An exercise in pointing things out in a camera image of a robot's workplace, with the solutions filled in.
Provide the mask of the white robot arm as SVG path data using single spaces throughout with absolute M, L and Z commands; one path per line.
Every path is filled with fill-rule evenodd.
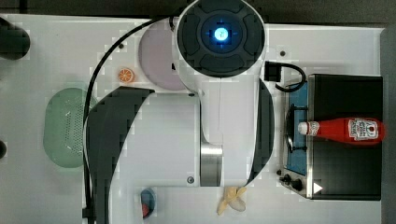
M 144 224 L 161 187 L 242 187 L 268 162 L 265 25 L 245 0 L 194 0 L 169 40 L 179 91 L 119 87 L 84 124 L 90 224 Z

